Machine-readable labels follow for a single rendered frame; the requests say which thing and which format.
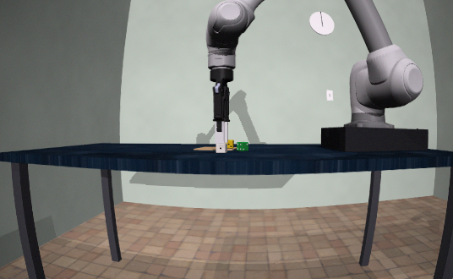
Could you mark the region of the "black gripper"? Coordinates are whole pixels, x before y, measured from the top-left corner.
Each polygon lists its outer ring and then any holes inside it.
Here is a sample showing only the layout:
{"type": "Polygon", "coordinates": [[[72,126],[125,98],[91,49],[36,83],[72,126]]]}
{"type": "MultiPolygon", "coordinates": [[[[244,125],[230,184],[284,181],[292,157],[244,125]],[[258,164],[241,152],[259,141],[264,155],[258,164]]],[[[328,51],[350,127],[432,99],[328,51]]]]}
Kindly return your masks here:
{"type": "Polygon", "coordinates": [[[233,81],[233,70],[229,68],[214,68],[210,71],[210,81],[213,86],[214,119],[216,122],[216,143],[228,143],[229,119],[229,87],[227,82],[233,81]]]}

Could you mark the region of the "white die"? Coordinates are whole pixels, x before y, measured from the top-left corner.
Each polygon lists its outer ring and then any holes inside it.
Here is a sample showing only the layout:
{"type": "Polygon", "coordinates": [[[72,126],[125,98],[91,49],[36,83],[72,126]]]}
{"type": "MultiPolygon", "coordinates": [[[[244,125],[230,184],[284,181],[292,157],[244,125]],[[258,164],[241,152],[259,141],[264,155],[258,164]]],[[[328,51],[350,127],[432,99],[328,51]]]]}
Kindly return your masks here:
{"type": "Polygon", "coordinates": [[[217,143],[216,153],[227,153],[227,143],[217,143]]]}

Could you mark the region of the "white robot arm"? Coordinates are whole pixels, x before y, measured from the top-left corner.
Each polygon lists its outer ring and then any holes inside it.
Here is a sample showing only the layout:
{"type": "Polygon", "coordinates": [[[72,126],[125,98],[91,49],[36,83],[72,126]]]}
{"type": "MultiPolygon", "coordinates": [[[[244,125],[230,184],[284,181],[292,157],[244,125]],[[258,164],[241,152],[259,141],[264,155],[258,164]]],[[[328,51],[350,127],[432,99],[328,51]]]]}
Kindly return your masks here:
{"type": "MultiPolygon", "coordinates": [[[[209,69],[236,68],[238,38],[253,22],[254,10],[263,1],[226,0],[212,9],[206,28],[209,69]]],[[[357,61],[352,67],[352,119],[344,127],[394,128],[385,122],[385,109],[403,107],[416,99],[423,88],[422,72],[392,44],[373,0],[345,2],[369,54],[367,60],[357,61]]]]}

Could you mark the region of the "green die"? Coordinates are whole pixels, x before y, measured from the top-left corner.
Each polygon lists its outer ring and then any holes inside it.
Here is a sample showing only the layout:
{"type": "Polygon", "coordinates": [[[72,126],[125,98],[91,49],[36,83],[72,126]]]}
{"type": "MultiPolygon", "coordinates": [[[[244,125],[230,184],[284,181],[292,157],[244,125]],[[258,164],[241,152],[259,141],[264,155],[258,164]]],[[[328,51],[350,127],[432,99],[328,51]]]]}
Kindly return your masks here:
{"type": "Polygon", "coordinates": [[[248,142],[237,142],[237,151],[248,151],[248,142]]]}

